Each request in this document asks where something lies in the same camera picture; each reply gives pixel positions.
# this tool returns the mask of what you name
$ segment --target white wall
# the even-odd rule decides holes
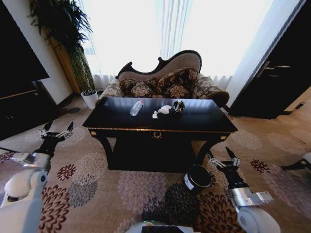
[[[293,103],[291,103],[290,106],[288,106],[285,109],[285,111],[292,112],[295,109],[295,107],[297,107],[298,104],[300,104],[301,102],[304,102],[306,100],[310,100],[310,99],[311,99],[311,87],[309,87]]]
[[[231,107],[246,82],[250,79],[256,66],[298,3],[299,0],[274,0],[272,2],[257,34],[226,89],[230,94],[227,103],[228,107]]]
[[[32,19],[27,17],[30,14],[29,1],[3,0],[3,3],[49,75],[50,78],[42,82],[55,103],[59,104],[72,93],[72,88],[52,47],[44,40],[44,35],[40,36],[38,28],[30,25]]]

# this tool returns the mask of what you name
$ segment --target small black object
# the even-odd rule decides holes
[[[143,226],[141,233],[183,233],[177,226]]]
[[[297,107],[295,107],[295,109],[299,109],[299,108],[301,108],[303,105],[305,105],[305,102],[301,102],[300,104],[298,104]]]
[[[33,154],[29,154],[25,159],[25,162],[29,163],[29,164],[33,164],[35,161],[35,157],[33,156]]]
[[[81,110],[80,108],[71,108],[71,109],[69,110],[69,113],[70,113],[70,114],[74,114],[74,113],[79,112],[80,110]]]
[[[11,196],[8,196],[8,202],[15,202],[15,201],[18,201],[19,198],[14,198],[14,197],[11,197]]]
[[[50,121],[49,123],[47,123],[43,128],[46,130],[46,131],[49,131],[51,125],[53,124],[53,121]]]
[[[72,132],[72,130],[73,130],[73,121],[70,123],[70,125],[67,128],[67,130]]]
[[[181,113],[185,108],[185,104],[182,100],[177,100],[173,103],[173,107],[175,112]]]
[[[227,150],[227,153],[228,153],[229,157],[231,159],[233,159],[235,157],[235,154],[233,153],[233,151],[230,150],[228,147],[225,147],[225,149]]]

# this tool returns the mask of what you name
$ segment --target white plant pot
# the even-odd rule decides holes
[[[95,92],[93,95],[90,96],[85,96],[81,93],[82,98],[84,99],[84,101],[86,102],[87,106],[90,109],[94,109],[95,108],[95,103],[98,99],[98,95],[97,92]]]

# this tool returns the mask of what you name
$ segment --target sofa armrest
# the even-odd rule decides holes
[[[96,101],[96,105],[102,100],[104,97],[123,97],[124,93],[117,83],[109,84],[104,92],[99,96],[98,100]]]
[[[225,106],[229,100],[228,92],[222,90],[218,85],[214,84],[211,78],[201,73],[193,83],[191,91],[193,99],[214,100],[220,108]]]

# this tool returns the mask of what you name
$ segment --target black trash can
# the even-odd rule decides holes
[[[184,184],[193,194],[199,194],[203,189],[209,187],[211,182],[210,172],[198,164],[192,165],[184,177]]]

